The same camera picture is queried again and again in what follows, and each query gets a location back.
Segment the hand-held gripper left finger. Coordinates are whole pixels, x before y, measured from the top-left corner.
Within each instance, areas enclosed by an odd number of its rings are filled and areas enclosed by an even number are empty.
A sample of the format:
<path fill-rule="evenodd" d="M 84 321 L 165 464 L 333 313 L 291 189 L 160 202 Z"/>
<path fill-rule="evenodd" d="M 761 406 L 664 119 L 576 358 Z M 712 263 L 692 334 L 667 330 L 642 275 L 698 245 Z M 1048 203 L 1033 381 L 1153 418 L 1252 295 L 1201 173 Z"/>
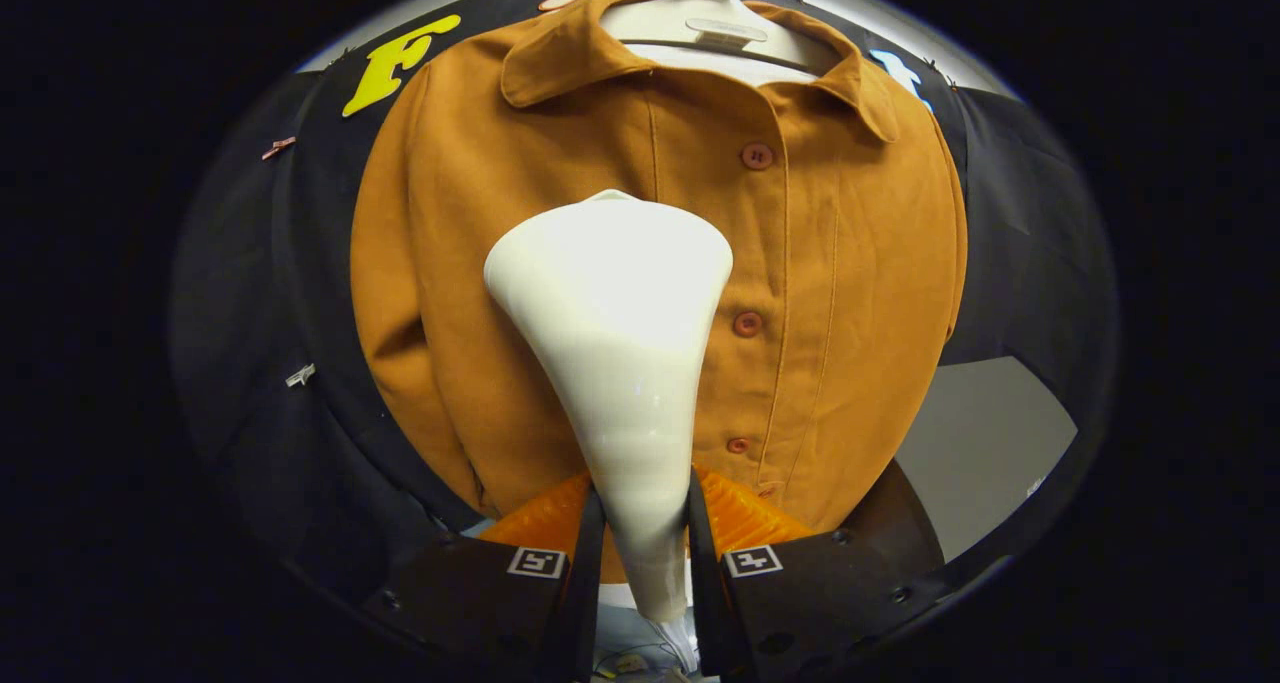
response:
<path fill-rule="evenodd" d="M 604 533 L 590 475 L 575 475 L 477 537 L 439 535 L 362 611 L 447 682 L 589 682 Z"/>

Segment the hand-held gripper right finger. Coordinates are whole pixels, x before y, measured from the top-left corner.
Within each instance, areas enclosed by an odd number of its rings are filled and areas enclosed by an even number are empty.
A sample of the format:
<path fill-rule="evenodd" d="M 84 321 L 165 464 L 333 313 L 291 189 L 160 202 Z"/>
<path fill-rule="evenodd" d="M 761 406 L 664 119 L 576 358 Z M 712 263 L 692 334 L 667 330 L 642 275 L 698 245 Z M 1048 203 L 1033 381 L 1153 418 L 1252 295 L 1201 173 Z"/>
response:
<path fill-rule="evenodd" d="M 942 572 L 906 573 L 844 528 L 731 545 L 737 524 L 778 533 L 780 513 L 721 475 L 691 469 L 686 518 L 704 677 L 832 680 L 955 593 Z"/>

